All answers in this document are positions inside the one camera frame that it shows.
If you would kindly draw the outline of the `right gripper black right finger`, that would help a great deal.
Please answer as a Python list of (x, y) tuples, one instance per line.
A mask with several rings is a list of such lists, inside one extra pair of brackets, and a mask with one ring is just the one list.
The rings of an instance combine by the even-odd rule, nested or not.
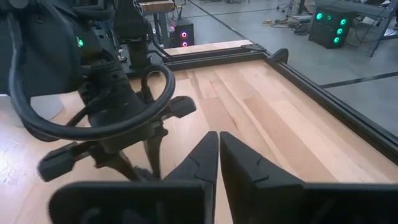
[(220, 134), (234, 224), (398, 224), (398, 184), (305, 182)]

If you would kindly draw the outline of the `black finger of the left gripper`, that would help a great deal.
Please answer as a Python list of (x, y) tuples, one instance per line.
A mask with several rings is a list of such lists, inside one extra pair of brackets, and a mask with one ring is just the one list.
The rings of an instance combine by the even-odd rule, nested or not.
[(156, 126), (154, 130), (154, 135), (144, 142), (144, 148), (152, 169), (152, 175), (160, 179), (160, 145), (163, 137), (168, 135), (169, 132), (163, 127), (163, 124)]
[(122, 151), (108, 154), (102, 147), (98, 146), (91, 150), (91, 157), (94, 159), (97, 169), (108, 167), (119, 172), (131, 181), (140, 180), (130, 160)]

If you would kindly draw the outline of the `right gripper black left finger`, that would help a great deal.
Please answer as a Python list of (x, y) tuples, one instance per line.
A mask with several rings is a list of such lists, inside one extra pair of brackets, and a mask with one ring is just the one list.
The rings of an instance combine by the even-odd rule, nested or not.
[(75, 182), (49, 201), (52, 224), (214, 224), (218, 135), (208, 132), (167, 177)]

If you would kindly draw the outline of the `computer tower with pink lights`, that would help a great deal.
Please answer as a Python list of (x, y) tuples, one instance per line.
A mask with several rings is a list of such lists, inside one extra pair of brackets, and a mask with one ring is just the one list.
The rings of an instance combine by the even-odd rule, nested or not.
[(194, 25), (186, 17), (178, 18), (174, 31), (170, 33), (170, 46), (189, 47), (195, 45)]

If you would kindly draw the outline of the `computer tower with green lights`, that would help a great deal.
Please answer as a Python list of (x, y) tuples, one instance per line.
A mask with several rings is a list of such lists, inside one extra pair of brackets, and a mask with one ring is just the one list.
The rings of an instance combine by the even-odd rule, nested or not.
[(354, 12), (340, 7), (318, 6), (308, 40), (326, 49), (344, 45), (354, 19)]

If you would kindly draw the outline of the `black aluminium table frame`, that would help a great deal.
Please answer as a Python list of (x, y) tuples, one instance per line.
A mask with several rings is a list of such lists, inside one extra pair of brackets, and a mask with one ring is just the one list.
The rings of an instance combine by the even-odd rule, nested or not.
[(260, 44), (243, 44), (182, 54), (166, 50), (161, 50), (161, 53), (164, 54), (165, 65), (172, 71), (262, 60), (398, 166), (398, 137), (288, 65), (289, 51), (285, 48), (272, 54)]

